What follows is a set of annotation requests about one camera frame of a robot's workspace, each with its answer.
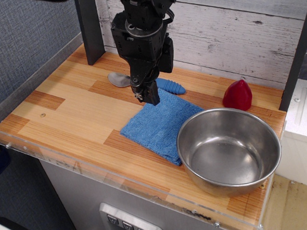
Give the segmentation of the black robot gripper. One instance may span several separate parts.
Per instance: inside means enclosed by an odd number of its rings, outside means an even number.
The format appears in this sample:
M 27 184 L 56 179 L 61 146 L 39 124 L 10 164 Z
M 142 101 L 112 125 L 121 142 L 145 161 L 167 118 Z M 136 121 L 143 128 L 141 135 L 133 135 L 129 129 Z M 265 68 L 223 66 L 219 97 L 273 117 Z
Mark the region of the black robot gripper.
M 128 23 L 126 13 L 116 14 L 111 23 L 111 33 L 119 56 L 130 66 L 131 89 L 135 98 L 156 106 L 160 102 L 155 79 L 160 72 L 173 71 L 173 42 L 167 33 L 172 23 L 172 11 L 168 19 L 160 19 L 150 29 L 143 30 Z

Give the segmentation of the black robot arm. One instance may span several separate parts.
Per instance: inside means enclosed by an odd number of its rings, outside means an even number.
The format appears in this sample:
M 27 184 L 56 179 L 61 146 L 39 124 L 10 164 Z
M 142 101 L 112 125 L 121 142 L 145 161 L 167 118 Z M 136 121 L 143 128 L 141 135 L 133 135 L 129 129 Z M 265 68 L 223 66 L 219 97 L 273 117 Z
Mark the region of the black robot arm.
M 130 86 L 140 102 L 160 102 L 156 79 L 173 70 L 173 41 L 167 32 L 176 0 L 120 0 L 124 11 L 111 23 L 118 54 L 130 67 Z

